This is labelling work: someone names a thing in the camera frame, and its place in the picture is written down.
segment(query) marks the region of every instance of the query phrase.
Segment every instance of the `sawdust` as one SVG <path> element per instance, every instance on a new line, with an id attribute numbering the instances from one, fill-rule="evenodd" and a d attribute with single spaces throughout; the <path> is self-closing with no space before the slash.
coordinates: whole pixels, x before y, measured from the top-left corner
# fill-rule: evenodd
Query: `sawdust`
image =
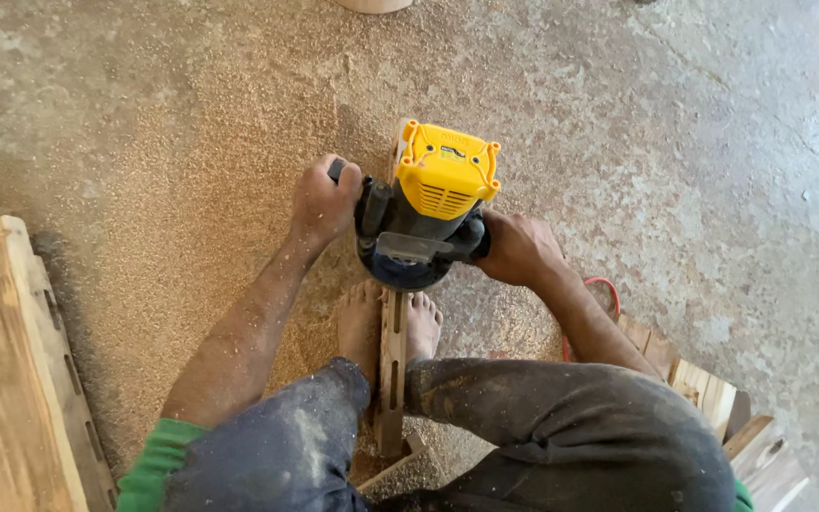
<path id="1" fill-rule="evenodd" d="M 209 13 L 216 25 L 189 27 L 197 43 L 187 45 L 196 49 L 166 71 L 176 85 L 157 91 L 158 101 L 142 103 L 112 173 L 97 183 L 102 221 L 95 227 L 96 258 L 88 262 L 97 281 L 79 287 L 73 298 L 98 305 L 75 316 L 84 333 L 84 348 L 75 355 L 116 475 L 134 459 L 188 356 L 285 236 L 292 186 L 305 162 L 335 151 L 383 178 L 393 125 L 407 115 L 499 138 L 496 121 L 467 112 L 470 99 L 455 99 L 444 109 L 424 98 L 450 90 L 453 77 L 433 79 L 426 63 L 393 60 L 407 52 L 451 52 L 452 35 L 472 15 L 448 10 L 429 2 L 372 18 L 349 16 L 323 2 L 301 11 L 261 3 L 241 6 L 238 16 L 290 22 L 254 28 L 218 9 Z M 336 23 L 327 21 L 332 17 Z M 293 27 L 298 44 L 292 44 Z M 391 37 L 419 30 L 427 36 Z M 173 55 L 167 42 L 137 46 L 136 52 L 157 66 Z M 456 78 L 479 76 L 495 90 L 507 87 L 501 62 L 493 59 L 488 66 L 489 73 L 470 68 Z M 373 109 L 368 99 L 374 99 Z M 512 197 L 506 204 L 516 207 Z M 490 296 L 480 274 L 460 273 L 462 278 L 441 289 Z M 269 390 L 335 355 L 330 312 L 341 291 L 363 276 L 347 237 L 316 263 L 292 310 Z M 518 295 L 501 288 L 498 302 L 487 300 L 486 306 L 509 313 L 492 328 L 497 345 L 446 335 L 443 355 L 488 356 L 482 348 L 490 347 L 507 357 L 554 357 L 554 334 L 533 332 L 528 308 L 536 306 L 531 300 L 525 307 L 515 304 L 526 298 Z M 468 304 L 445 305 L 446 314 L 462 318 Z M 539 344 L 529 345 L 528 338 Z M 475 441 L 453 427 L 419 430 L 428 436 L 434 458 L 444 457 L 438 464 L 445 475 L 456 475 L 456 467 L 475 462 L 482 451 L 457 455 L 454 447 Z M 353 476 L 363 480 L 380 466 L 370 430 L 363 427 Z"/>

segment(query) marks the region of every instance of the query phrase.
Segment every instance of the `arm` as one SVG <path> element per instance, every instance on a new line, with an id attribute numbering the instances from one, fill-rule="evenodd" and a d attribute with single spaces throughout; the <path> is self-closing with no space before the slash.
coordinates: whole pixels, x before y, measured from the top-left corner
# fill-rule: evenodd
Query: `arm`
<path id="1" fill-rule="evenodd" d="M 493 279 L 536 292 L 561 324 L 579 361 L 622 366 L 659 378 L 565 261 L 548 223 L 494 210 L 484 210 L 483 216 L 491 251 L 476 264 Z"/>
<path id="2" fill-rule="evenodd" d="M 349 164 L 334 183 L 327 170 L 335 157 L 320 157 L 305 170 L 293 198 L 290 234 L 188 360 L 162 417 L 213 428 L 264 394 L 302 279 L 352 221 L 361 174 Z"/>

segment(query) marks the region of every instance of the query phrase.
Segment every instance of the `hand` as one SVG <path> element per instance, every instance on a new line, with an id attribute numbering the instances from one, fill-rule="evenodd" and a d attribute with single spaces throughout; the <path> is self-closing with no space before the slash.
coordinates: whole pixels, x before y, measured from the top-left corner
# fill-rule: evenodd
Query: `hand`
<path id="1" fill-rule="evenodd" d="M 545 220 L 518 213 L 507 216 L 488 209 L 482 210 L 482 218 L 489 230 L 491 249 L 488 256 L 475 263 L 487 276 L 530 289 L 547 273 L 564 271 L 576 276 Z"/>
<path id="2" fill-rule="evenodd" d="M 354 163 L 348 163 L 340 172 L 339 184 L 328 176 L 335 158 L 340 157 L 325 155 L 309 164 L 293 196 L 290 237 L 318 250 L 349 228 L 362 192 L 362 173 Z"/>

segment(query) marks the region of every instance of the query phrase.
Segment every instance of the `wooden board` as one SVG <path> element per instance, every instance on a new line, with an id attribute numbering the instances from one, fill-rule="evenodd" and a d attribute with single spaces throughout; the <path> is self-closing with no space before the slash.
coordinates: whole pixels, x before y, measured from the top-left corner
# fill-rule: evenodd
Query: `wooden board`
<path id="1" fill-rule="evenodd" d="M 646 342 L 643 357 L 650 362 L 656 373 L 666 381 L 669 380 L 675 360 L 678 359 L 672 344 L 657 332 L 650 333 L 650 339 Z"/>
<path id="2" fill-rule="evenodd" d="M 0 217 L 0 512 L 113 510 L 112 477 L 51 310 L 24 222 Z"/>
<path id="3" fill-rule="evenodd" d="M 637 347 L 637 352 L 643 354 L 646 343 L 650 341 L 650 328 L 626 314 L 618 316 L 618 328 Z"/>
<path id="4" fill-rule="evenodd" d="M 810 479 L 771 416 L 757 415 L 725 445 L 756 512 L 781 512 Z"/>
<path id="5" fill-rule="evenodd" d="M 425 453 L 428 447 L 422 441 L 422 437 L 419 435 L 419 433 L 413 432 L 409 435 L 409 437 L 407 437 L 406 444 L 403 446 L 403 449 L 408 451 L 404 458 L 388 466 L 384 471 L 381 471 L 377 475 L 372 476 L 356 490 L 358 490 L 360 493 L 366 492 L 372 485 L 381 482 L 381 480 L 387 478 L 389 475 L 397 472 L 406 464 L 409 464 L 414 459 L 421 456 L 423 453 Z"/>
<path id="6" fill-rule="evenodd" d="M 364 15 L 383 15 L 412 5 L 412 0 L 337 0 L 347 9 Z"/>
<path id="7" fill-rule="evenodd" d="M 375 440 L 382 457 L 400 457 L 403 447 L 403 386 L 406 371 L 408 293 L 388 290 L 381 311 L 381 377 L 375 410 Z"/>
<path id="8" fill-rule="evenodd" d="M 669 385 L 710 420 L 716 438 L 722 442 L 732 413 L 735 393 L 738 391 L 735 386 L 684 359 L 675 362 Z"/>

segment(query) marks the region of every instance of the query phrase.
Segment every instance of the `green sleeve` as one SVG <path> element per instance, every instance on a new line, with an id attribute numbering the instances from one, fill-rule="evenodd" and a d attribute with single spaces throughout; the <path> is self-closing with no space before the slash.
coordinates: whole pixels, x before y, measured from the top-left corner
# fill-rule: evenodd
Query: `green sleeve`
<path id="1" fill-rule="evenodd" d="M 188 443 L 207 432 L 188 422 L 160 418 L 131 470 L 119 479 L 117 512 L 156 512 L 163 502 L 166 477 L 182 467 Z"/>
<path id="2" fill-rule="evenodd" d="M 751 493 L 745 484 L 735 480 L 735 508 L 734 512 L 754 512 L 754 505 L 751 504 Z"/>

